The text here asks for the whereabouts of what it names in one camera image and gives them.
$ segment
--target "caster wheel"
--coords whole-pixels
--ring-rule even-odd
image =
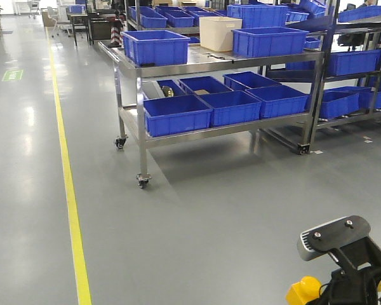
[[[126,143],[127,139],[117,138],[116,141],[114,141],[116,147],[118,149],[122,149]]]
[[[148,180],[141,180],[141,181],[138,181],[138,186],[140,187],[140,189],[144,189],[148,184]]]
[[[309,146],[299,146],[298,154],[299,155],[309,154]]]

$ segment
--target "chair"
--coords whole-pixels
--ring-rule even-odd
[[[55,22],[55,25],[53,26],[53,29],[51,32],[51,37],[53,38],[55,31],[57,32],[57,35],[59,36],[59,29],[60,29],[59,25],[62,25],[62,24],[69,25],[70,21],[69,20],[68,21],[62,21],[61,15],[55,13],[52,6],[48,6],[47,10],[48,10],[48,18]]]

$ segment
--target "table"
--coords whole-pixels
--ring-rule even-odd
[[[75,27],[77,25],[83,25],[84,26],[84,29],[86,32],[86,39],[87,39],[87,41],[89,41],[88,15],[87,14],[70,14],[70,13],[68,13],[68,17],[70,18],[70,23],[72,24],[72,33],[74,35],[75,45],[77,46],[76,30],[75,30]]]

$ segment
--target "gray epoxy floor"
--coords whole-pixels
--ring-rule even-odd
[[[0,305],[77,304],[44,29],[28,17],[3,27]],[[358,214],[381,246],[381,122],[319,132],[323,153],[309,156],[265,135],[251,153],[249,133],[160,147],[141,190],[136,143],[112,143],[112,66],[78,40],[51,47],[93,304],[285,304],[300,277],[335,269],[300,260],[304,229]],[[22,80],[2,82],[11,67]]]

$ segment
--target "metal frame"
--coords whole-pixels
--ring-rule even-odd
[[[331,45],[333,42],[333,36],[335,34],[354,34],[354,33],[366,33],[366,38],[364,42],[364,50],[373,50],[378,47],[380,41],[381,33],[381,16],[365,18],[362,20],[355,20],[353,22],[338,23],[338,9],[340,6],[340,0],[328,0],[328,6],[326,12],[328,15],[323,18],[317,18],[312,20],[307,20],[304,22],[294,23],[288,25],[288,27],[293,27],[295,29],[307,30],[311,36],[322,36],[322,51],[324,52],[324,61],[321,68],[322,76],[319,85],[317,86],[316,92],[316,103],[315,110],[313,112],[313,124],[311,130],[310,144],[313,144],[315,139],[316,131],[322,128],[328,128],[331,126],[344,125],[347,123],[353,123],[358,121],[364,121],[368,119],[380,118],[381,110],[374,109],[375,101],[377,99],[378,88],[381,80],[381,65],[378,70],[367,73],[350,74],[343,76],[328,76],[328,62],[331,54]],[[373,39],[370,39],[369,34],[374,33]],[[266,69],[266,75],[276,81],[283,82],[302,82],[310,83],[313,77],[313,71],[286,71],[285,69],[271,69],[270,66]],[[366,78],[368,82],[370,76],[376,76],[377,82],[375,83],[375,93],[373,95],[373,100],[370,104],[370,109],[364,112],[357,112],[355,114],[350,114],[346,118],[338,118],[331,121],[325,121],[319,118],[320,107],[323,99],[324,84],[341,81],[346,79],[358,79]]]
[[[285,62],[299,62],[305,60],[316,61],[316,71],[312,82],[312,93],[318,91],[321,77],[321,61],[323,52],[305,51],[297,55],[285,55],[276,57],[244,58],[232,52],[215,53],[215,57],[209,57],[210,50],[200,46],[190,46],[188,53],[188,63],[183,65],[169,65],[160,67],[136,67],[135,64],[125,57],[123,49],[106,47],[99,43],[102,51],[106,52],[114,62],[114,84],[116,86],[117,107],[119,113],[120,138],[124,145],[127,138],[125,127],[129,128],[140,148],[140,174],[137,179],[140,187],[148,182],[150,175],[147,169],[146,150],[151,147],[165,146],[191,140],[205,139],[219,135],[250,131],[254,133],[258,129],[271,128],[277,126],[300,124],[303,127],[301,142],[295,144],[300,154],[309,152],[312,112],[314,110],[315,94],[312,94],[311,107],[308,112],[293,114],[271,119],[261,119],[257,121],[207,128],[192,132],[166,135],[162,137],[150,137],[144,124],[144,96],[142,94],[142,83],[144,78],[156,78],[159,76],[172,76],[180,74],[190,74],[197,72],[223,71],[229,69],[240,69],[248,67],[261,67],[271,64],[282,64]]]

